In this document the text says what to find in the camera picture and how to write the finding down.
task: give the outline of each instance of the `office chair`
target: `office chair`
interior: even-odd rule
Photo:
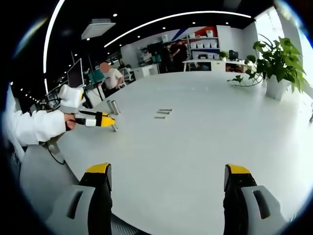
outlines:
[[[132,74],[129,72],[128,68],[122,68],[119,70],[126,81],[133,81]]]

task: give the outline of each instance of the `person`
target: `person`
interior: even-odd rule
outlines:
[[[112,68],[108,63],[101,63],[100,71],[105,73],[104,76],[107,77],[104,82],[102,82],[102,90],[105,97],[114,94],[119,90],[119,85],[124,81],[123,75],[115,68]]]
[[[171,55],[171,43],[166,44],[162,49],[162,65],[165,72],[173,71],[173,57]]]
[[[4,113],[4,130],[6,146],[14,153],[13,161],[22,162],[24,150],[22,147],[46,142],[66,131],[74,129],[75,117],[59,110],[47,113],[34,111],[32,115],[17,111],[11,87],[7,91],[6,111]]]
[[[183,71],[183,61],[187,59],[187,47],[182,43],[181,39],[178,39],[177,43],[171,47],[171,51],[176,71]]]

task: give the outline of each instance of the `computer monitor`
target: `computer monitor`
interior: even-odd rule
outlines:
[[[238,52],[230,50],[229,51],[229,60],[237,60],[239,57]]]
[[[82,58],[76,61],[76,63],[67,71],[67,80],[68,86],[72,88],[83,87],[85,85]]]

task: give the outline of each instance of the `ceiling light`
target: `ceiling light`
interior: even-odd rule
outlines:
[[[55,22],[55,19],[57,18],[57,15],[63,5],[65,0],[59,0],[57,6],[55,7],[53,14],[51,16],[49,26],[47,29],[47,34],[45,35],[45,46],[44,46],[44,73],[46,73],[47,70],[47,53],[48,53],[48,45],[49,45],[49,39],[52,32],[52,28]]]
[[[48,94],[48,85],[47,85],[47,79],[45,78],[45,93]]]
[[[110,44],[114,43],[118,39],[124,37],[125,35],[127,35],[127,34],[129,34],[131,32],[134,32],[135,30],[137,30],[139,28],[142,28],[144,26],[147,26],[149,24],[152,24],[152,23],[155,23],[155,22],[158,22],[158,21],[162,21],[162,20],[165,20],[165,19],[169,19],[169,18],[172,18],[172,17],[176,17],[176,16],[184,16],[184,15],[192,15],[192,14],[200,14],[200,13],[229,14],[229,15],[236,15],[236,16],[242,16],[242,17],[251,18],[251,16],[248,16],[248,15],[239,14],[239,13],[235,13],[235,12],[228,12],[228,11],[192,11],[192,12],[179,13],[179,14],[174,14],[174,15],[170,15],[170,16],[165,16],[165,17],[153,20],[153,21],[149,21],[149,22],[144,23],[144,24],[142,24],[140,26],[137,26],[136,28],[133,28],[133,29],[127,31],[126,33],[123,33],[122,35],[118,36],[117,38],[113,39],[112,41],[107,43],[104,47],[109,46]]]

